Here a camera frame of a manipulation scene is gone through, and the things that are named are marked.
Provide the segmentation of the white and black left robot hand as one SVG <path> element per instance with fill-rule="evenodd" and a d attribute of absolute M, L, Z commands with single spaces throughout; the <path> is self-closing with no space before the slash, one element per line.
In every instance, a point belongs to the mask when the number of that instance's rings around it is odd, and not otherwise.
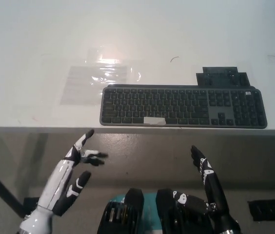
<path fill-rule="evenodd" d="M 69 184 L 75 167 L 80 163 L 92 166 L 104 164 L 104 159 L 108 157 L 106 153 L 82 149 L 85 142 L 93 134 L 93 129 L 83 134 L 70 148 L 65 157 L 57 163 L 39 198 L 38 210 L 52 212 L 57 216 L 63 215 L 75 202 L 91 177 L 91 173 L 85 171 L 74 183 Z"/>

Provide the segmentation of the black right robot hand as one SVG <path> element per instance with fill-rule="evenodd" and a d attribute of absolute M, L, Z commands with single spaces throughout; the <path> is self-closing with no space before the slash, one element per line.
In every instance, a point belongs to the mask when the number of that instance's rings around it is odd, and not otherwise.
<path fill-rule="evenodd" d="M 207 157 L 194 145 L 191 147 L 191 157 L 201 176 L 207 199 L 172 191 L 173 199 L 199 215 L 229 216 L 230 211 L 223 188 Z"/>

